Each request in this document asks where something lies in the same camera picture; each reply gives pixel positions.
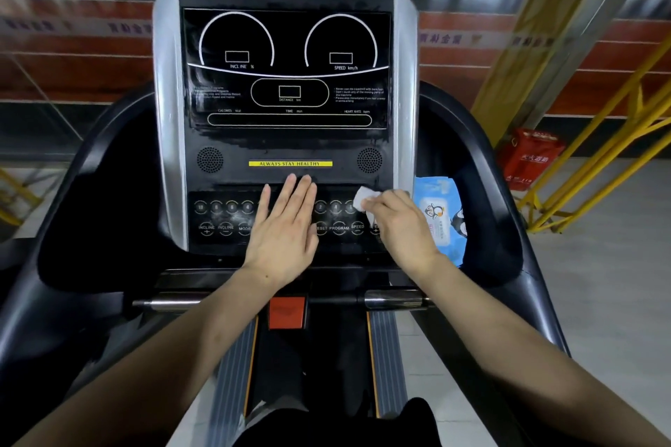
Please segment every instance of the white tissue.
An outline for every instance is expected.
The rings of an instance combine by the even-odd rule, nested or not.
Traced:
[[[380,196],[381,192],[380,191],[373,191],[370,188],[366,188],[365,186],[361,186],[359,190],[356,192],[356,195],[354,195],[354,200],[352,200],[352,205],[354,206],[355,209],[359,212],[365,212],[364,208],[361,206],[361,202],[364,198],[370,198],[372,196]],[[371,212],[366,212],[366,217],[368,218],[368,223],[370,224],[371,227],[375,226],[375,216]]]

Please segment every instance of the penguin cartoon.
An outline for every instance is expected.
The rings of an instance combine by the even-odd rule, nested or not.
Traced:
[[[424,214],[428,215],[431,219],[436,219],[442,217],[445,214],[445,209],[440,205],[429,204],[424,209]]]
[[[459,209],[459,212],[454,214],[454,217],[452,218],[452,228],[454,228],[459,235],[468,238],[466,222],[464,221],[464,209]]]

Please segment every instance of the treadmill console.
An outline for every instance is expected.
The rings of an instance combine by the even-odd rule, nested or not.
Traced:
[[[243,255],[264,183],[318,185],[320,252],[383,252],[361,185],[411,191],[417,12],[409,0],[156,0],[154,73],[171,238]]]

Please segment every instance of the speaker grille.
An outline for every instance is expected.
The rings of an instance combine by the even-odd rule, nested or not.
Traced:
[[[196,162],[205,173],[214,173],[222,169],[223,156],[216,148],[205,147],[198,151]]]
[[[365,148],[363,151],[359,152],[359,155],[356,158],[357,166],[359,170],[364,173],[375,173],[382,166],[382,154],[376,148]]]

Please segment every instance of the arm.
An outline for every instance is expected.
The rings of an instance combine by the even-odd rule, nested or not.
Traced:
[[[310,264],[317,186],[305,176],[284,184],[268,214],[261,193],[245,264],[199,305],[56,408],[17,446],[165,445],[214,367],[283,286]]]
[[[375,215],[396,263],[431,297],[482,369],[541,421],[604,446],[671,446],[636,410],[452,265],[406,192],[385,191],[364,207]]]

